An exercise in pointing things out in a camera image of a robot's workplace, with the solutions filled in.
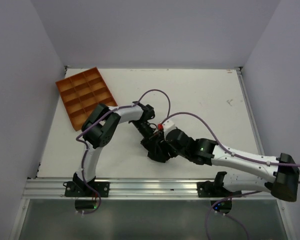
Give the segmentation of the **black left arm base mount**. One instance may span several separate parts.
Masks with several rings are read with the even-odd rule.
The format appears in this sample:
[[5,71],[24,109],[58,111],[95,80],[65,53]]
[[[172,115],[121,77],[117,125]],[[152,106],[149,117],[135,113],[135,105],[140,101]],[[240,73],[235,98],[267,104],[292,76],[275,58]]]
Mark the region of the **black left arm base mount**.
[[95,181],[93,178],[88,181],[87,185],[76,174],[71,181],[66,181],[62,185],[65,187],[65,197],[92,197],[99,193],[101,197],[107,198],[110,190],[110,183],[108,181]]

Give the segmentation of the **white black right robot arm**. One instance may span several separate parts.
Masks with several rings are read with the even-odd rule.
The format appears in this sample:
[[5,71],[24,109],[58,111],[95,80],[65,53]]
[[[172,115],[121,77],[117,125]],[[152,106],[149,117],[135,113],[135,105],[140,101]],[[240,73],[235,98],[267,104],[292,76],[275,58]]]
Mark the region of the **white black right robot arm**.
[[291,155],[281,153],[275,157],[235,152],[214,140],[193,139],[176,127],[164,128],[163,133],[165,142],[177,155],[196,165],[221,166],[245,173],[220,174],[221,179],[216,179],[212,185],[217,196],[225,196],[228,192],[259,191],[286,202],[296,202],[300,170]]

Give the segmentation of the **black striped underwear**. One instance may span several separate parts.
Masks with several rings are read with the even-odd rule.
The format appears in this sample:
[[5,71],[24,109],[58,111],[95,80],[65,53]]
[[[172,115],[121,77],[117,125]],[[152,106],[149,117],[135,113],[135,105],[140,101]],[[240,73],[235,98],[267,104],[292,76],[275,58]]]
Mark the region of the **black striped underwear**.
[[144,138],[140,143],[147,150],[147,157],[158,163],[166,163],[178,155],[162,137]]

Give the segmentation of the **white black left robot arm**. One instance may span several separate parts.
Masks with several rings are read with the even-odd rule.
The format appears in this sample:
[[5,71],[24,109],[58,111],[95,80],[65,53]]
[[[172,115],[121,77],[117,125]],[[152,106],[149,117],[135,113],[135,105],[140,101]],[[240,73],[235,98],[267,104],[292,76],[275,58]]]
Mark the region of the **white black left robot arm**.
[[101,151],[110,142],[119,124],[132,123],[142,137],[147,139],[155,133],[149,123],[154,117],[154,108],[149,104],[143,105],[136,101],[126,106],[98,104],[82,125],[82,133],[76,138],[85,145],[80,166],[72,178],[77,184],[77,192],[85,197],[93,193],[94,184],[91,181],[96,177]]

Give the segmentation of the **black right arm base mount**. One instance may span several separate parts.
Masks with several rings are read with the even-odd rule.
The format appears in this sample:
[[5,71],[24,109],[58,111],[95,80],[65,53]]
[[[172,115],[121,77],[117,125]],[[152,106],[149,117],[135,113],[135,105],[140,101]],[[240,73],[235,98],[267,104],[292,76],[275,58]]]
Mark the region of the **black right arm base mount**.
[[226,171],[220,171],[216,174],[214,181],[199,181],[196,183],[197,195],[199,198],[225,198],[241,195],[239,191],[229,191],[224,187],[224,178]]

